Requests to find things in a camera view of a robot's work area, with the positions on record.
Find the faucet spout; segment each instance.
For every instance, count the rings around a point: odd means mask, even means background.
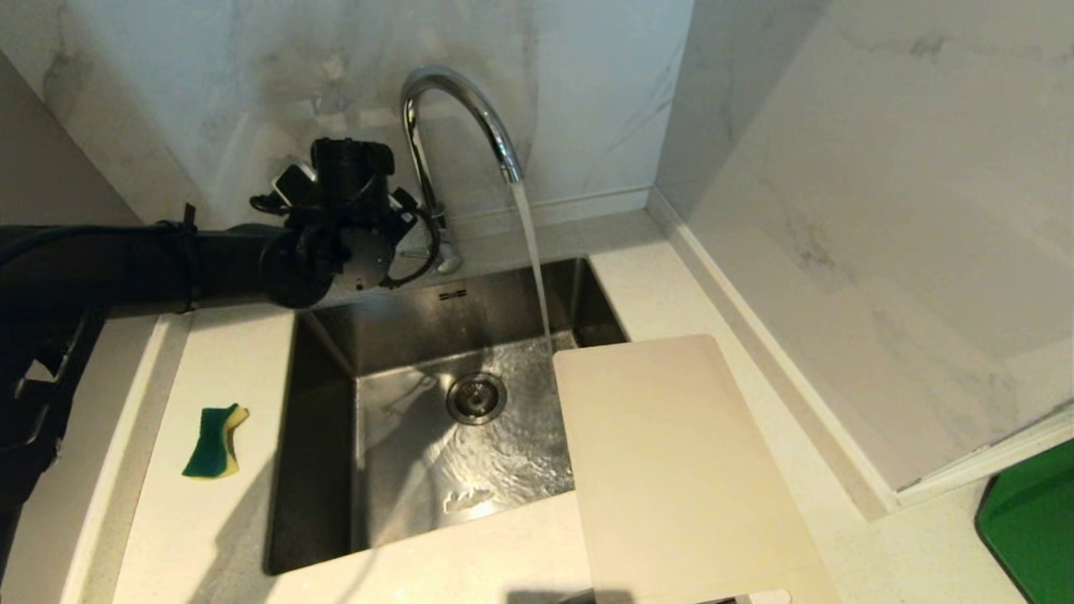
[[[418,100],[426,90],[433,89],[454,97],[477,119],[481,131],[489,139],[492,153],[496,156],[496,162],[499,163],[499,171],[508,184],[522,182],[522,162],[519,161],[518,153],[514,150],[514,145],[511,143],[511,136],[507,133],[504,121],[499,118],[496,110],[492,107],[489,99],[473,82],[445,66],[422,66],[413,70],[403,85],[401,98],[403,130],[406,133],[407,145],[410,147],[410,157],[413,159],[413,169],[418,174],[425,206],[437,218],[442,229],[446,228],[442,217],[444,207],[436,201],[433,179],[429,174],[429,160],[421,144],[421,133],[418,131]],[[462,265],[462,259],[455,251],[450,235],[441,233],[441,263],[437,267],[437,272],[441,274],[454,272]]]

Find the cutting board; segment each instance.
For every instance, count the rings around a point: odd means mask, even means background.
[[[554,357],[599,604],[839,595],[715,340]]]

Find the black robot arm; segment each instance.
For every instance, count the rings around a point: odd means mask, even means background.
[[[0,227],[0,577],[21,504],[56,459],[71,402],[106,317],[185,313],[273,302],[320,301],[347,267],[363,287],[397,287],[435,261],[433,220],[403,189],[389,195],[389,147],[321,139],[313,173],[288,168],[250,204],[285,216],[282,227],[200,231],[146,227]],[[402,279],[388,276],[395,246],[417,225],[430,258]],[[37,361],[52,380],[27,377]]]

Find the marble backsplash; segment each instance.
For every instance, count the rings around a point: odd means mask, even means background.
[[[264,215],[319,136],[388,143],[415,67],[451,66],[511,131],[537,203],[652,185],[693,2],[670,0],[40,0],[0,2],[0,51],[146,221]],[[423,132],[455,216],[510,196],[471,118],[430,94]]]
[[[892,487],[1074,397],[1074,9],[698,0],[657,188]]]

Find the sponge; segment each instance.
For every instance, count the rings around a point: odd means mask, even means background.
[[[226,408],[203,408],[198,445],[183,475],[212,480],[238,472],[232,434],[249,416],[249,409],[238,406],[238,403]]]

